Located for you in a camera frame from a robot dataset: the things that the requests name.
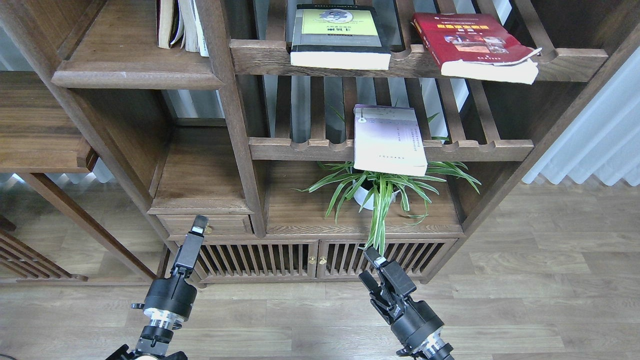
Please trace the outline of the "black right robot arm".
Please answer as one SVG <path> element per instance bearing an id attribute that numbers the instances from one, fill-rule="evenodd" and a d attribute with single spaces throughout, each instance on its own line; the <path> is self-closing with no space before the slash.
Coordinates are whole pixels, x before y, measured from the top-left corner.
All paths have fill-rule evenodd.
<path id="1" fill-rule="evenodd" d="M 371 305 L 402 344 L 397 355 L 452 360 L 453 347 L 441 338 L 444 322 L 425 301 L 414 301 L 410 296 L 417 289 L 413 280 L 395 260 L 386 260 L 372 246 L 365 249 L 364 256 L 381 282 L 377 283 L 368 271 L 359 274 L 359 279 L 369 290 Z"/>

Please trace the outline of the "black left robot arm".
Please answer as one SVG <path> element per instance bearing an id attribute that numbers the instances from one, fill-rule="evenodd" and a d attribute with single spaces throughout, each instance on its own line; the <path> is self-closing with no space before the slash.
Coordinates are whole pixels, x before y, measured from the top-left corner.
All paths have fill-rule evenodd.
<path id="1" fill-rule="evenodd" d="M 195 264 L 204 241 L 204 232 L 208 218 L 197 215 L 190 231 L 171 268 L 169 278 L 155 279 L 147 292 L 144 303 L 133 303 L 133 309 L 142 309 L 150 318 L 150 323 L 141 331 L 141 335 L 131 352 L 124 344 L 112 353 L 109 360 L 185 360 L 186 354 L 178 351 L 166 355 L 174 330 L 188 321 L 198 294 L 196 287 L 187 283 L 194 271 Z"/>

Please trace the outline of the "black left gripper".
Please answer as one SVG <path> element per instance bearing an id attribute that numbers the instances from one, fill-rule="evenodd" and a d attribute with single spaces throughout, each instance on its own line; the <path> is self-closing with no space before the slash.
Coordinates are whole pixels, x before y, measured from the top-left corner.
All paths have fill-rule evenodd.
<path id="1" fill-rule="evenodd" d="M 171 276 L 155 279 L 147 292 L 145 303 L 133 303 L 132 309 L 144 310 L 147 317 L 151 317 L 151 309 L 154 309 L 155 312 L 173 313 L 180 322 L 189 320 L 198 291 L 186 279 L 194 271 L 208 220 L 204 215 L 195 217 L 185 241 L 178 249 Z"/>

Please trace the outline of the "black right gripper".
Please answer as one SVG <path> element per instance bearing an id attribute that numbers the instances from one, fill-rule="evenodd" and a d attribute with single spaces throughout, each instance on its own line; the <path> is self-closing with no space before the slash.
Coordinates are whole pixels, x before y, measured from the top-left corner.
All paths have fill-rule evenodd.
<path id="1" fill-rule="evenodd" d="M 386 260 L 372 246 L 365 249 L 364 256 L 377 271 L 380 283 L 369 271 L 361 272 L 359 280 L 368 289 L 374 309 L 402 344 L 397 353 L 444 353 L 444 322 L 425 301 L 410 298 L 417 287 L 404 269 L 395 260 Z"/>

